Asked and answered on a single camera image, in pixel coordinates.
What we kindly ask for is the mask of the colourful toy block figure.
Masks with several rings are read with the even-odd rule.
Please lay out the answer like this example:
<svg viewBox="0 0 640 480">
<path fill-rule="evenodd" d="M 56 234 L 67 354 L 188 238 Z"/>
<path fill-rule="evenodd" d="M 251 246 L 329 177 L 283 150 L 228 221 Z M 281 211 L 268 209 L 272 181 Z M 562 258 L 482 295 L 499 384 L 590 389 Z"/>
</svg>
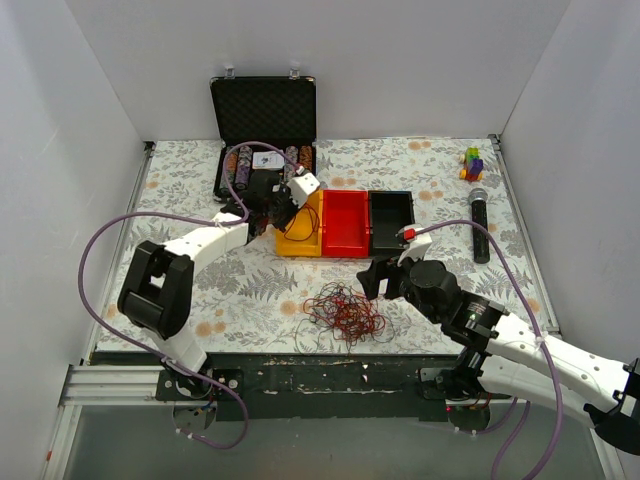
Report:
<svg viewBox="0 0 640 480">
<path fill-rule="evenodd" d="M 460 155 L 461 170 L 459 178 L 467 182 L 477 182 L 482 179 L 484 162 L 476 147 L 469 147 Z"/>
</svg>

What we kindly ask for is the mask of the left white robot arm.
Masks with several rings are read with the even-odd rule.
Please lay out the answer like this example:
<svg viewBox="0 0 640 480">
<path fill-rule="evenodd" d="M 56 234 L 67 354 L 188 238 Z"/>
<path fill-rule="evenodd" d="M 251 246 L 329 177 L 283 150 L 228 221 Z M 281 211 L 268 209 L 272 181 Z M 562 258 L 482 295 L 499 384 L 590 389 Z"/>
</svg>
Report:
<svg viewBox="0 0 640 480">
<path fill-rule="evenodd" d="M 228 199 L 209 226 L 163 244 L 144 241 L 136 247 L 118 310 L 145 332 L 162 357 L 183 369 L 178 387 L 188 398 L 203 399 L 213 386 L 211 373 L 202 368 L 206 352 L 188 326 L 195 277 L 262 235 L 269 225 L 285 231 L 318 188 L 316 177 L 303 168 L 288 182 L 274 171 L 262 170 L 237 198 Z"/>
</svg>

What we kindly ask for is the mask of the playing card deck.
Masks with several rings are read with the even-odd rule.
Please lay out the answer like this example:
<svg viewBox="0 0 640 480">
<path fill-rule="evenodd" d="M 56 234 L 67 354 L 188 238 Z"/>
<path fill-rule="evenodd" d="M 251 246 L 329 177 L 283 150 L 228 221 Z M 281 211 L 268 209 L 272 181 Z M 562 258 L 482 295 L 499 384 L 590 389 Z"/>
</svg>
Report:
<svg viewBox="0 0 640 480">
<path fill-rule="evenodd" d="M 274 151 L 258 151 L 252 155 L 252 168 L 255 170 L 280 170 L 284 164 L 284 157 Z"/>
</svg>

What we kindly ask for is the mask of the yellow plastic bin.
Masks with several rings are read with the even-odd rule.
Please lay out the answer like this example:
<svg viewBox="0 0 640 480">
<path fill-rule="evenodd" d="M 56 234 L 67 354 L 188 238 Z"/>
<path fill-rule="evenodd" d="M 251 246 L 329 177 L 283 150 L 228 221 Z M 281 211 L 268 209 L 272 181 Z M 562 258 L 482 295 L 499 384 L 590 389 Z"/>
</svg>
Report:
<svg viewBox="0 0 640 480">
<path fill-rule="evenodd" d="M 281 257 L 320 257 L 322 250 L 323 191 L 314 192 L 287 225 L 276 231 L 275 250 Z"/>
</svg>

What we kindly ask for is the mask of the black plastic bin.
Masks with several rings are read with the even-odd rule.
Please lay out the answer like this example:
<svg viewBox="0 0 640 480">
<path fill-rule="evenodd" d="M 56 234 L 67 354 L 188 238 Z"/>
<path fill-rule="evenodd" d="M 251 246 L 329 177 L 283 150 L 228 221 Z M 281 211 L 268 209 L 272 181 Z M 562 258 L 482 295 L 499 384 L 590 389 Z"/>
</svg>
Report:
<svg viewBox="0 0 640 480">
<path fill-rule="evenodd" d="M 414 223 L 413 196 L 410 191 L 370 190 L 369 256 L 397 255 L 403 250 L 398 231 Z"/>
</svg>

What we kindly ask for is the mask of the floral table mat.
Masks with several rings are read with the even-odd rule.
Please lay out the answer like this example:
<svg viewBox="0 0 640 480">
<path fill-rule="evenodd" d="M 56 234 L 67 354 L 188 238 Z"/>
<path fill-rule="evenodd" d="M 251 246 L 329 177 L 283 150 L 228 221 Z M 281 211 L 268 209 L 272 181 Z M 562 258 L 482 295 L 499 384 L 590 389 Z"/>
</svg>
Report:
<svg viewBox="0 0 640 480">
<path fill-rule="evenodd" d="M 459 178 L 460 155 L 476 147 L 480 181 Z M 141 242 L 186 234 L 191 219 L 218 211 L 213 198 L 222 145 L 162 141 L 139 189 L 116 281 Z M 386 138 L 324 140 L 316 175 L 325 190 L 410 191 L 414 217 L 433 226 L 427 257 L 442 261 L 461 288 L 505 305 L 543 330 L 558 325 L 545 298 L 504 169 L 487 139 Z M 488 194 L 490 261 L 474 261 L 469 194 Z M 270 229 L 217 260 L 194 282 L 189 326 L 210 352 L 304 354 L 455 354 L 459 346 L 402 299 L 364 298 L 356 274 L 366 259 L 285 258 Z"/>
</svg>

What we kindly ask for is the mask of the red plastic bin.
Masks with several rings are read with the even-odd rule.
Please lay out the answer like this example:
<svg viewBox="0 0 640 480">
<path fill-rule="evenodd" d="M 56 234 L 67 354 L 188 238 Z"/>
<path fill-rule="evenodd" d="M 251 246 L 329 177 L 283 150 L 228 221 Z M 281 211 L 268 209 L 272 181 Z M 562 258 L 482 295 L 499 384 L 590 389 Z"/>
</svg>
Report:
<svg viewBox="0 0 640 480">
<path fill-rule="evenodd" d="M 322 256 L 368 257 L 368 193 L 362 190 L 325 190 L 322 210 Z"/>
</svg>

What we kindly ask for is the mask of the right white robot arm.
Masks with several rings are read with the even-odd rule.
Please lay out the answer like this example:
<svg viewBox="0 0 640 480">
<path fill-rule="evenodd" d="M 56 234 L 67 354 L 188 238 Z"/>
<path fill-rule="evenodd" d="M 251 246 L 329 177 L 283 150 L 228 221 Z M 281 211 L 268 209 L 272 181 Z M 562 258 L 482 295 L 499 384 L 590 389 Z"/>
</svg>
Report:
<svg viewBox="0 0 640 480">
<path fill-rule="evenodd" d="M 482 393 L 558 408 L 618 450 L 639 452 L 639 363 L 609 360 L 534 328 L 460 288 L 435 260 L 376 258 L 357 274 L 367 299 L 403 299 L 462 346 L 428 386 L 449 400 Z"/>
</svg>

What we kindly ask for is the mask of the black microphone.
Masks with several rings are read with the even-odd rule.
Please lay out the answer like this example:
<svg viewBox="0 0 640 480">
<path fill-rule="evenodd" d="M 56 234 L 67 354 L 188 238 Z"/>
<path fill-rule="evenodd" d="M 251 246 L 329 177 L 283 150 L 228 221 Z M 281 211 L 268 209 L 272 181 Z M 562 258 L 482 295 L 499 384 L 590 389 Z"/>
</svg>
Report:
<svg viewBox="0 0 640 480">
<path fill-rule="evenodd" d="M 473 256 L 478 264 L 487 264 L 490 261 L 489 240 L 484 234 L 488 227 L 487 199 L 488 194 L 482 188 L 473 189 L 468 198 L 471 220 L 482 227 L 482 230 L 472 228 Z"/>
</svg>

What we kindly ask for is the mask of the black poker chip case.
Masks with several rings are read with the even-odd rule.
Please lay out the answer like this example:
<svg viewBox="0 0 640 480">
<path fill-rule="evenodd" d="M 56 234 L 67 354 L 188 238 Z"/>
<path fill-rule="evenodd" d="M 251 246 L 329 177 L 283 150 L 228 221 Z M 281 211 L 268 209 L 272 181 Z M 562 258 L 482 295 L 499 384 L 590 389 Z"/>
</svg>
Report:
<svg viewBox="0 0 640 480">
<path fill-rule="evenodd" d="M 241 168 L 222 162 L 229 149 L 246 141 L 260 141 L 284 151 L 311 172 L 316 171 L 316 79 L 311 76 L 214 77 L 210 93 L 223 147 L 213 196 L 230 198 L 225 176 L 234 187 L 246 186 L 253 162 Z"/>
</svg>

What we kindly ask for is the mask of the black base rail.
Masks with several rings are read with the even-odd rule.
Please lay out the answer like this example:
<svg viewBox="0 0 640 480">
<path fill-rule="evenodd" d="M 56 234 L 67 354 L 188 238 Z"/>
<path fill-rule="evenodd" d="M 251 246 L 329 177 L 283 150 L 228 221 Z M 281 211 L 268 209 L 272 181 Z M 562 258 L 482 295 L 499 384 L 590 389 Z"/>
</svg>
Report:
<svg viewBox="0 0 640 480">
<path fill-rule="evenodd" d="M 475 391 L 447 397 L 453 355 L 212 354 L 207 375 L 224 390 L 179 390 L 178 376 L 164 369 L 156 398 L 193 402 L 219 421 L 258 419 L 414 418 L 482 430 L 494 419 L 492 407 L 504 395 Z"/>
</svg>

